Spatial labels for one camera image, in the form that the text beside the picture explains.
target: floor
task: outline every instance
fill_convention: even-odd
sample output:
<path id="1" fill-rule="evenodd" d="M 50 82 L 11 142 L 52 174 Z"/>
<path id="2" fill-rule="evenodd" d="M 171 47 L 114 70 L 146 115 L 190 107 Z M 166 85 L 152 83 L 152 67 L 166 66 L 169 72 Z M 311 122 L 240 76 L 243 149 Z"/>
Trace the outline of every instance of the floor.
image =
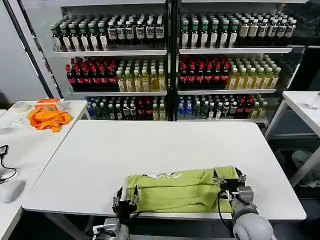
<path id="1" fill-rule="evenodd" d="M 273 151 L 279 148 L 304 148 L 304 146 L 320 144 L 319 140 L 303 139 L 283 141 L 273 140 L 270 143 Z M 307 214 L 307 218 L 301 222 L 272 222 L 274 234 L 277 240 L 318 240 L 320 226 L 320 199 L 300 198 L 300 202 Z M 88 216 L 68 215 L 80 230 L 84 230 Z M 94 224 L 100 225 L 104 222 L 103 217 L 96 217 Z M 231 238 L 230 233 L 220 220 L 167 220 L 136 218 L 134 225 L 130 229 L 131 234 L 152 235 L 152 236 L 173 236 L 173 237 L 197 237 L 197 238 Z M 72 240 L 59 227 L 54 225 L 40 212 L 25 211 L 21 220 L 14 229 L 9 240 Z"/>

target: display refrigerator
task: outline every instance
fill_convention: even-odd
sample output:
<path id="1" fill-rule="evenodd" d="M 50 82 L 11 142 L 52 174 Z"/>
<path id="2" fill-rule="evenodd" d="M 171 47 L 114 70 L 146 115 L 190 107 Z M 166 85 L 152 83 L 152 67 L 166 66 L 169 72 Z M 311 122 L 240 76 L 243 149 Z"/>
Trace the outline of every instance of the display refrigerator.
<path id="1" fill-rule="evenodd" d="M 99 120 L 265 129 L 282 91 L 303 81 L 295 75 L 319 24 L 306 0 L 7 2 L 46 81 Z"/>

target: table leg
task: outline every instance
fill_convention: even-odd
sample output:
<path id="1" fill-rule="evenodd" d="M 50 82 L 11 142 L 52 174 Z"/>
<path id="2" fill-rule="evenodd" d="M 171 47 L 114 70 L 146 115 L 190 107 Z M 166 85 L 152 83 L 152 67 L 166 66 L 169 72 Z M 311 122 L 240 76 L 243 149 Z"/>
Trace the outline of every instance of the table leg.
<path id="1" fill-rule="evenodd" d="M 286 100 L 284 99 L 278 110 L 275 112 L 275 115 L 269 125 L 269 127 L 267 128 L 267 130 L 265 131 L 265 134 L 264 134 L 264 137 L 265 139 L 268 141 L 269 138 L 271 137 L 271 134 L 272 134 L 272 131 L 276 129 L 276 126 L 278 125 L 282 115 L 285 113 L 286 109 L 287 109 L 287 103 L 286 103 Z"/>
<path id="2" fill-rule="evenodd" d="M 296 186 L 307 173 L 320 162 L 320 147 L 309 157 L 302 167 L 289 180 L 292 187 Z"/>
<path id="3" fill-rule="evenodd" d="M 50 219 L 54 224 L 64 230 L 67 234 L 73 237 L 75 240 L 89 240 L 90 237 L 85 235 L 83 231 L 80 231 L 72 222 L 70 222 L 63 214 L 59 213 L 47 213 L 43 214 Z"/>

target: shelf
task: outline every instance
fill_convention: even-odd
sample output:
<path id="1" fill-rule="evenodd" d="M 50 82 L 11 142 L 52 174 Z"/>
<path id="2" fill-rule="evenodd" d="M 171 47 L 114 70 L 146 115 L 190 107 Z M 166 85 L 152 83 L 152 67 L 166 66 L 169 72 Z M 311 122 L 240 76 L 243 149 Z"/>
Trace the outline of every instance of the shelf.
<path id="1" fill-rule="evenodd" d="M 118 97 L 118 96 L 166 96 L 166 91 L 114 91 L 114 92 L 69 92 L 70 96 L 77 99 L 84 99 L 85 97 Z"/>
<path id="2" fill-rule="evenodd" d="M 38 0 L 38 4 L 48 7 L 73 7 L 125 4 L 164 4 L 166 0 Z"/>
<path id="3" fill-rule="evenodd" d="M 180 54 L 288 54 L 292 47 L 186 48 Z"/>
<path id="4" fill-rule="evenodd" d="M 62 51 L 55 52 L 59 57 L 95 57 L 95 56 L 160 56 L 166 55 L 167 50 L 110 50 L 110 51 Z"/>
<path id="5" fill-rule="evenodd" d="M 220 95 L 220 94 L 273 94 L 277 89 L 240 89 L 240 90 L 185 90 L 178 95 Z"/>
<path id="6" fill-rule="evenodd" d="M 256 118 L 256 119 L 236 119 L 236 118 L 218 118 L 218 119 L 184 119 L 177 120 L 178 122 L 241 122 L 241 123 L 255 123 L 255 124 L 263 124 L 265 123 L 264 118 Z"/>

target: water bottle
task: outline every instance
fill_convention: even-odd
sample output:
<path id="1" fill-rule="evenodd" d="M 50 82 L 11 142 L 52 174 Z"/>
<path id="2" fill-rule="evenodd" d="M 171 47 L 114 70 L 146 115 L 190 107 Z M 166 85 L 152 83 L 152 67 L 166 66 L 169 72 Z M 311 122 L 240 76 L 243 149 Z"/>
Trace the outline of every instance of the water bottle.
<path id="1" fill-rule="evenodd" d="M 185 119 L 185 108 L 184 108 L 184 104 L 182 102 L 179 103 L 179 107 L 178 107 L 178 120 L 183 120 Z"/>

